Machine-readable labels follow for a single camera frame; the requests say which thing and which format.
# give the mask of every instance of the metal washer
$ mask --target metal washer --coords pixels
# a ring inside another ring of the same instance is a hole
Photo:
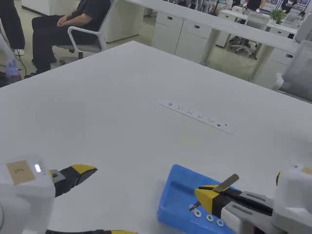
[[[220,227],[223,227],[224,226],[224,223],[222,221],[221,218],[218,218],[218,220],[216,221],[217,225],[219,225]]]
[[[206,216],[206,219],[209,221],[209,222],[213,222],[214,221],[214,217],[211,215],[211,214],[208,214]]]
[[[194,212],[194,215],[195,215],[197,218],[199,218],[199,217],[201,217],[201,212],[200,212],[199,210],[196,210],[196,211]]]

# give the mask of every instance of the label sticker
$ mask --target label sticker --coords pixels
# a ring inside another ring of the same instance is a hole
[[[10,172],[14,185],[35,180],[35,176],[26,160],[7,163],[6,167]]]
[[[301,172],[312,175],[312,168],[311,167],[304,167],[304,168],[302,168]]]

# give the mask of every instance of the water bottle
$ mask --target water bottle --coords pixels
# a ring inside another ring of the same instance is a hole
[[[7,84],[12,84],[21,80],[20,72],[16,66],[15,59],[8,59],[5,66],[5,77]]]

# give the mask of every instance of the led light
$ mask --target led light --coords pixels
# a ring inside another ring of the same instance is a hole
[[[41,172],[39,164],[35,164],[35,169],[36,169],[37,172]]]

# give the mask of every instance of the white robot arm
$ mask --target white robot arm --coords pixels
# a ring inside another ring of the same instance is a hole
[[[52,176],[40,157],[0,164],[0,234],[45,233],[54,199]]]

